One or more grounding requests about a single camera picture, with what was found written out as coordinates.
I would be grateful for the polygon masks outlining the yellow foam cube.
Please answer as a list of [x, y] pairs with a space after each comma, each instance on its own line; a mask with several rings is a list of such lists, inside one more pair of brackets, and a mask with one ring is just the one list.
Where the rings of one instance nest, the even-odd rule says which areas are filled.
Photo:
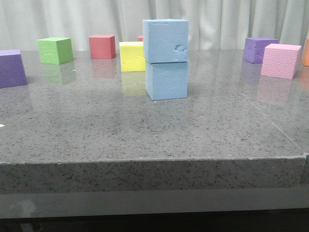
[[145, 71], [143, 42], [120, 42], [119, 47], [122, 72]]

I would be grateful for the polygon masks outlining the purple foam cube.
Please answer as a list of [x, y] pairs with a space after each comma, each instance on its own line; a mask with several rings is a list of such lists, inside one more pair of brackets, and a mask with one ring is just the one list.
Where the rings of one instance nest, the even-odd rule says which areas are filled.
[[0, 87], [27, 85], [28, 81], [19, 49], [0, 51]]
[[246, 38], [243, 59], [250, 63], [262, 63], [265, 47], [269, 44], [278, 44], [278, 39], [268, 37]]

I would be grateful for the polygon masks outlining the grey pleated curtain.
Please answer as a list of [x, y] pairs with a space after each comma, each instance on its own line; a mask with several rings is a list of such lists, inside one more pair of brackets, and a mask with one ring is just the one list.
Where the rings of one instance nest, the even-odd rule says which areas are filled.
[[36, 50], [38, 39], [70, 37], [88, 50], [91, 35], [134, 41], [144, 19], [167, 18], [189, 21], [190, 49], [242, 49], [248, 37], [302, 45], [309, 34], [306, 0], [3, 0], [0, 47]]

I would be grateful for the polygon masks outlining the light blue foam cube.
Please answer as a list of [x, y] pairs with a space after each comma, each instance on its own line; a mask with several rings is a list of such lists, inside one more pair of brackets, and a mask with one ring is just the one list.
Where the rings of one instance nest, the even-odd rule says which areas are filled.
[[188, 63], [146, 62], [145, 88], [152, 100], [187, 97]]
[[183, 19], [145, 19], [144, 57], [149, 63], [186, 62], [189, 21]]

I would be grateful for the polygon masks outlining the green foam cube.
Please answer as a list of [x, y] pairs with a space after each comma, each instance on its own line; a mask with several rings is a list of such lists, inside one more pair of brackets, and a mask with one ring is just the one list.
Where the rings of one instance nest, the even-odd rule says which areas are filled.
[[41, 63], [63, 64], [73, 60], [71, 38], [51, 37], [37, 42]]

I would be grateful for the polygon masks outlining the pink foam cube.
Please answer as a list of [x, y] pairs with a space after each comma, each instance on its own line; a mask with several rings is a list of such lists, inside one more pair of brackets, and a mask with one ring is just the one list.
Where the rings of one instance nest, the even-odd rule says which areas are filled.
[[300, 45], [272, 43], [265, 47], [262, 76], [292, 79], [301, 54]]

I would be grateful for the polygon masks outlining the orange foam cube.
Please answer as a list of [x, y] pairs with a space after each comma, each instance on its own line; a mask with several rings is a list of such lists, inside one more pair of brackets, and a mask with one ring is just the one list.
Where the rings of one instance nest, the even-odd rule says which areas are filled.
[[304, 49], [302, 53], [302, 64], [309, 66], [309, 37], [306, 38]]

